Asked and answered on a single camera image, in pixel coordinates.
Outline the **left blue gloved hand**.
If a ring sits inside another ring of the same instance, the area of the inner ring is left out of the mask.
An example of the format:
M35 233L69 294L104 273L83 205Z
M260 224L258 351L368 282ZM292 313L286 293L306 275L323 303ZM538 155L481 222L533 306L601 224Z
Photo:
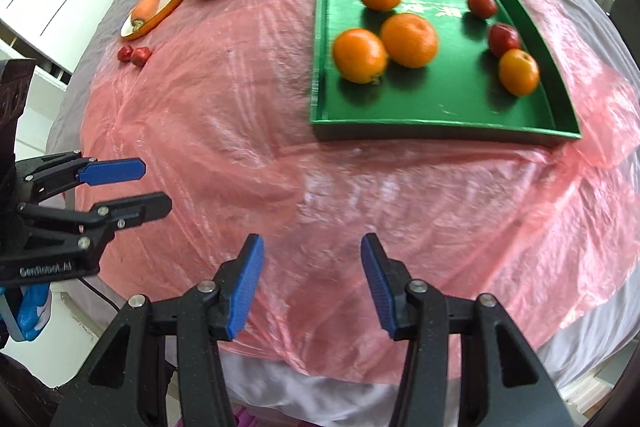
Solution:
M49 283L1 288L1 347L12 338L35 340L49 322L52 293Z

